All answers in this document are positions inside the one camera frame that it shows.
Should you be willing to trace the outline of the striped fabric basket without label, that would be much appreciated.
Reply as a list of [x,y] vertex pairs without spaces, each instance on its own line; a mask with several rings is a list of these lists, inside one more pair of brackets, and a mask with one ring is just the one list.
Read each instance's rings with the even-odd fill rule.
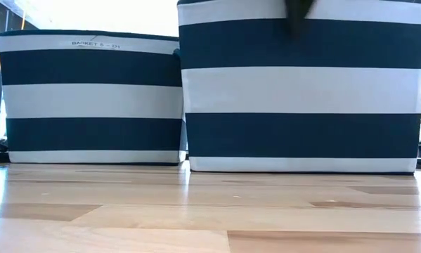
[[190,168],[412,174],[421,0],[179,0]]

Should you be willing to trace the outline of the striped fabric basket with label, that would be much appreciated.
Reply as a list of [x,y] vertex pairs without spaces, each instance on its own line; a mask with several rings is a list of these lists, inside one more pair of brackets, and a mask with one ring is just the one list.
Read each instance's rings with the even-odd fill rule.
[[0,34],[13,163],[178,164],[186,157],[176,37]]

